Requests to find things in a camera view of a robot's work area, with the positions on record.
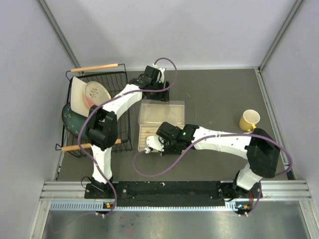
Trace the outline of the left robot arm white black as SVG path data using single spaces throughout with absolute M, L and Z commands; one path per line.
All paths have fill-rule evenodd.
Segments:
M 124 89 L 115 95 L 115 100 L 106 103 L 89 119 L 85 134 L 91 144 L 94 170 L 91 184 L 101 197 L 109 197 L 113 191 L 110 181 L 112 147 L 118 139 L 118 119 L 135 103 L 145 97 L 156 100 L 167 98 L 168 91 L 160 91 L 170 85 L 164 79 L 166 68 L 147 66 L 138 77 L 131 79 Z

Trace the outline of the clear acrylic jewelry box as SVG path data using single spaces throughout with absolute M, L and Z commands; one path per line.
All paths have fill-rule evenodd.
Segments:
M 139 114 L 139 125 L 161 125 L 168 122 L 172 125 L 185 124 L 185 101 L 142 100 Z

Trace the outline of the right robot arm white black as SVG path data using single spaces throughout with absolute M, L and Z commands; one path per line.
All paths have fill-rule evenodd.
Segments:
M 246 159 L 232 186 L 221 187 L 220 196 L 227 199 L 243 198 L 263 178 L 276 175 L 280 149 L 272 138 L 260 128 L 252 133 L 235 134 L 215 131 L 194 124 L 183 128 L 163 122 L 154 136 L 146 139 L 147 147 L 165 154 L 182 154 L 186 149 L 214 150 Z

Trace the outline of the beige velvet jewelry tray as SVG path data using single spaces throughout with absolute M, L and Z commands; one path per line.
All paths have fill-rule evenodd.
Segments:
M 159 124 L 157 125 L 148 125 L 148 124 L 142 124 L 140 125 L 139 129 L 139 140 L 138 140 L 138 151 L 142 151 L 145 149 L 146 145 L 146 138 L 149 136 L 156 135 L 156 132 L 159 128 Z

